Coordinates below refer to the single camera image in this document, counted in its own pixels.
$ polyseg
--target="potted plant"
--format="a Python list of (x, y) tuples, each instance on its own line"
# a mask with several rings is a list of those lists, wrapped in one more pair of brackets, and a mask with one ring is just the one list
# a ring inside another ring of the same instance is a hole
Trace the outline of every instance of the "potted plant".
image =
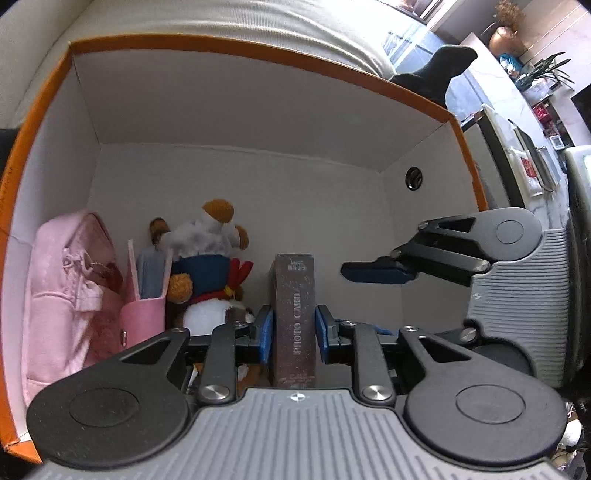
[(495, 17), (501, 26), (492, 34), (488, 44), (491, 53), (496, 58), (504, 53), (514, 57), (522, 56), (525, 53), (525, 45), (519, 38), (518, 31), (525, 14), (521, 8), (510, 0), (500, 0), (496, 6)]
[(532, 86), (534, 80), (537, 79), (548, 79), (553, 80), (557, 83), (574, 83), (569, 78), (569, 75), (567, 73), (560, 70), (560, 67), (566, 65), (568, 62), (570, 62), (571, 59), (562, 60), (554, 64), (556, 58), (565, 53), (565, 51), (561, 51), (559, 53), (555, 53), (554, 55), (550, 55), (550, 57), (548, 57), (547, 59), (541, 59), (538, 62), (534, 63), (534, 65), (532, 66), (532, 70), (530, 72), (524, 73), (515, 81), (515, 86), (517, 87), (517, 89), (520, 92), (525, 92), (528, 88)]

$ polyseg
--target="round hole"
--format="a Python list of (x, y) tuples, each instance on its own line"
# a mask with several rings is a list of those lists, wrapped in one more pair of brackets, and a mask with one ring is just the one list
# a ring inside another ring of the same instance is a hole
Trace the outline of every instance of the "round hole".
[(408, 169), (404, 181), (409, 190), (418, 190), (423, 184), (423, 172), (417, 167), (411, 167)]

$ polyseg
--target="vase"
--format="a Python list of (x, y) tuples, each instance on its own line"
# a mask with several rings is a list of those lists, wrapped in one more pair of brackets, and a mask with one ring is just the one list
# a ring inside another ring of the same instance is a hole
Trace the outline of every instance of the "vase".
[(529, 73), (524, 73), (515, 81), (515, 86), (520, 92), (525, 92), (533, 83), (533, 77)]
[(509, 53), (516, 58), (525, 53), (525, 45), (516, 32), (509, 27), (499, 27), (492, 34), (491, 41), (488, 44), (491, 53), (499, 58), (504, 53)]

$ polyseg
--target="floor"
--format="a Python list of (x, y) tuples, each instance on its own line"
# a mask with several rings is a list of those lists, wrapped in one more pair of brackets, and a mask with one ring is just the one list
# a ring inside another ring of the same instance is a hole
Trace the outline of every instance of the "floor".
[(0, 450), (0, 479), (20, 480), (35, 468), (34, 465)]

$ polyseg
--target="round black joint disc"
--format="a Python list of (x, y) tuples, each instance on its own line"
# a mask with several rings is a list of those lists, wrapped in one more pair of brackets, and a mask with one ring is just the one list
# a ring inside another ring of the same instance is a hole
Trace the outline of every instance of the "round black joint disc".
[(111, 372), (103, 364), (87, 368), (33, 399), (27, 424), (44, 460), (111, 469), (144, 460), (178, 438), (189, 417), (179, 390), (146, 365), (116, 365)]
[(443, 458), (501, 467), (554, 451), (566, 409), (552, 388), (432, 335), (422, 343), (403, 335), (425, 370), (408, 394), (404, 418)]

